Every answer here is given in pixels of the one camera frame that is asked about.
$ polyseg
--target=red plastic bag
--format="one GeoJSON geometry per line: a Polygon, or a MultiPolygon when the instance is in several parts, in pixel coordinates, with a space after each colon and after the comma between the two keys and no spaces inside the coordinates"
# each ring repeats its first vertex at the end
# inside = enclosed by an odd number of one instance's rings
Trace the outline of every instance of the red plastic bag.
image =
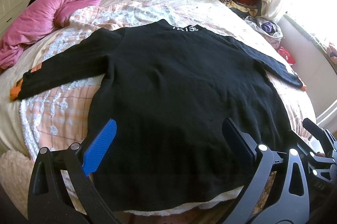
{"type": "Polygon", "coordinates": [[[290,64],[290,66],[296,63],[291,54],[283,47],[280,47],[277,52],[290,64]]]}

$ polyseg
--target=pink pillow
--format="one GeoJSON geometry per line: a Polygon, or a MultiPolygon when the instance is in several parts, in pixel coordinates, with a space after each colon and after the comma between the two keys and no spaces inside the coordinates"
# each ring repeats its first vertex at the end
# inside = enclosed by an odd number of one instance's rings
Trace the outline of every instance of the pink pillow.
{"type": "Polygon", "coordinates": [[[69,24],[77,9],[99,5],[101,0],[36,0],[29,5],[0,40],[0,68],[13,66],[23,51],[39,39],[69,24]]]}

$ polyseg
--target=blue gripper pad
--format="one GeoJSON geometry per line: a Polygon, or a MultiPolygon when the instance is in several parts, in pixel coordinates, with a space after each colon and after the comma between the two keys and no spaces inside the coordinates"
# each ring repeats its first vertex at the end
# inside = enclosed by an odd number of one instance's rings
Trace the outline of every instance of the blue gripper pad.
{"type": "Polygon", "coordinates": [[[101,163],[107,149],[115,138],[116,131],[116,121],[110,119],[85,151],[82,168],[86,176],[97,170],[98,165],[101,163]]]}

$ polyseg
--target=bed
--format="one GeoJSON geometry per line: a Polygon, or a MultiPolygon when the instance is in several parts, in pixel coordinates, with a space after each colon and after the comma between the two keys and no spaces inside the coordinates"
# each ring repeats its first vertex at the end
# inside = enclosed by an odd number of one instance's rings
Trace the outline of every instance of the bed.
{"type": "MultiPolygon", "coordinates": [[[[25,50],[14,67],[0,75],[0,154],[9,149],[16,150],[34,160],[43,146],[51,150],[66,149],[71,143],[82,141],[87,132],[90,102],[102,80],[102,76],[97,76],[74,81],[23,101],[10,102],[9,90],[24,72],[81,42],[100,27],[115,30],[160,19],[165,19],[173,26],[198,24],[217,34],[233,36],[283,63],[288,72],[293,73],[287,62],[261,35],[218,0],[102,0],[99,6],[75,11],[70,17],[69,26],[47,35],[25,50]]],[[[316,120],[309,97],[304,91],[289,86],[271,74],[268,77],[283,101],[292,130],[308,141],[310,134],[302,127],[302,120],[316,120]]],[[[25,168],[27,180],[32,164],[22,166],[22,169],[25,168]]],[[[64,178],[70,195],[76,200],[66,173],[64,178]]],[[[5,190],[13,195],[15,191],[11,190],[10,179],[2,176],[0,181],[5,190]]],[[[235,198],[240,189],[225,192],[203,204],[186,203],[158,212],[130,213],[165,216],[185,212],[196,206],[209,208],[219,201],[235,198]]],[[[16,206],[26,215],[24,202],[17,202],[16,206]]]]}

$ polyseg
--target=purple cloth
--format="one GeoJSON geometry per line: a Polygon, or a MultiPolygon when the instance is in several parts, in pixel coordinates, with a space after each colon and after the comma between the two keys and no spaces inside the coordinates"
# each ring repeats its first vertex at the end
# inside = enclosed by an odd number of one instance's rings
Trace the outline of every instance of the purple cloth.
{"type": "Polygon", "coordinates": [[[272,25],[272,22],[265,22],[261,25],[261,29],[264,30],[267,33],[270,33],[274,30],[274,27],[272,25]]]}

